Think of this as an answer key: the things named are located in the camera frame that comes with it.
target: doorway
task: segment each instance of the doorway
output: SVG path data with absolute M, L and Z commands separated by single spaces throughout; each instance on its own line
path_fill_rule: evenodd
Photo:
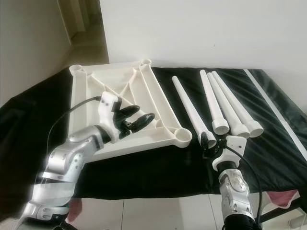
M 59 0 L 71 52 L 62 68 L 108 64 L 106 38 L 99 0 Z

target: white wall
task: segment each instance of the white wall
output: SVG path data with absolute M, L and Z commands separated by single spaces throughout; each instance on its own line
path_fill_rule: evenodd
M 0 106 L 53 74 L 69 49 L 56 0 L 1 0 Z
M 307 1 L 100 2 L 110 63 L 265 69 L 307 112 Z

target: black cloth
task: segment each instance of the black cloth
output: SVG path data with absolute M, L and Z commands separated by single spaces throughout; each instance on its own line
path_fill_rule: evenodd
M 178 197 L 219 193 L 212 159 L 203 159 L 192 124 L 177 95 L 171 77 L 176 75 L 209 129 L 210 111 L 199 77 L 200 69 L 153 68 L 181 125 L 193 139 L 187 148 L 167 146 L 85 165 L 76 186 L 76 197 L 123 199 L 133 197 Z M 249 138 L 245 157 L 260 176 L 265 191 L 303 189 L 307 186 L 307 162 L 241 69 L 216 69 L 264 133 Z M 251 70 L 305 148 L 307 116 L 262 71 Z M 70 107 L 72 77 L 68 69 L 12 98 L 0 109 L 0 205 L 26 200 L 38 170 L 46 160 L 48 131 Z M 50 140 L 51 148 L 65 140 L 68 117 L 58 124 Z M 240 169 L 251 192 L 258 190 L 249 168 Z

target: white plastic tube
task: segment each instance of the white plastic tube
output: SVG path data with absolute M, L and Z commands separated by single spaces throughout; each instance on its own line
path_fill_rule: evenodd
M 223 91 L 224 95 L 228 99 L 229 103 L 231 104 L 232 108 L 240 118 L 241 122 L 248 128 L 250 132 L 250 137 L 255 138 L 258 137 L 263 133 L 263 127 L 259 124 L 258 121 L 255 121 L 251 115 L 246 111 L 240 101 L 234 96 L 228 86 L 223 82 L 221 77 L 218 75 L 217 72 L 213 71 L 212 75 L 214 76 L 216 82 L 219 84 L 221 90 Z
M 248 131 L 248 128 L 244 124 L 242 124 L 239 117 L 236 115 L 234 109 L 231 107 L 231 104 L 229 103 L 223 91 L 214 79 L 214 76 L 211 73 L 208 73 L 207 76 L 213 88 L 214 94 L 219 102 L 219 105 L 221 106 L 230 125 L 231 134 L 234 136 L 249 138 L 250 133 Z
M 206 135 L 206 138 L 208 140 L 208 148 L 212 148 L 216 144 L 216 139 L 212 132 L 208 130 L 204 122 L 202 121 L 201 117 L 197 113 L 195 107 L 193 106 L 191 100 L 189 99 L 187 93 L 183 89 L 180 81 L 176 76 L 172 77 L 172 81 L 175 85 L 175 88 L 181 98 L 181 101 L 188 113 L 188 116 L 193 124 L 193 127 L 197 133 L 197 138 L 200 143 L 200 145 L 203 147 L 203 135 Z
M 211 85 L 209 83 L 206 72 L 202 69 L 200 71 L 201 81 L 203 84 L 203 88 L 206 93 L 206 98 L 208 101 L 211 117 L 212 117 L 212 127 L 213 131 L 217 135 L 223 135 L 229 131 L 229 125 L 227 121 L 224 119 L 222 111 L 220 109 L 219 104 L 215 98 Z

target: black cable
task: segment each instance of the black cable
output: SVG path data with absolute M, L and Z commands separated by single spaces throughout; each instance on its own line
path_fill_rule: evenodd
M 261 215 L 261 206 L 262 206 L 262 187 L 261 187 L 261 184 L 260 184 L 260 179 L 258 177 L 258 175 L 256 174 L 254 168 L 251 166 L 251 164 L 248 162 L 248 160 L 246 160 L 243 156 L 241 156 L 240 153 L 238 153 L 237 151 L 235 151 L 234 149 L 228 147 L 228 146 L 225 146 L 226 149 L 232 151 L 235 155 L 237 155 L 241 160 L 243 160 L 247 165 L 248 167 L 250 168 L 250 170 L 253 172 L 254 174 L 254 177 L 256 179 L 256 182 L 257 182 L 257 186 L 258 186 L 258 189 L 259 189 L 259 205 L 258 205 L 258 211 L 257 211 L 257 217 L 256 217 L 256 224 L 258 226 L 260 226 L 260 215 Z
M 86 99 L 85 101 L 83 102 L 80 102 L 78 104 L 76 104 L 73 108 L 69 109 L 68 111 L 66 111 L 65 113 L 62 114 L 62 116 L 60 116 L 54 123 L 53 125 L 51 126 L 50 130 L 49 130 L 49 133 L 48 133 L 48 137 L 47 137 L 47 147 L 46 147 L 46 163 L 48 161 L 48 148 L 49 148 L 49 138 L 50 138 L 50 134 L 51 134 L 51 131 L 52 129 L 54 128 L 54 126 L 67 114 L 71 113 L 72 111 L 74 111 L 75 109 L 79 108 L 81 105 L 84 105 L 88 102 L 91 102 L 93 100 L 97 100 L 97 101 L 100 101 L 101 99 L 101 96 L 96 96 L 96 97 L 91 97 L 89 99 Z

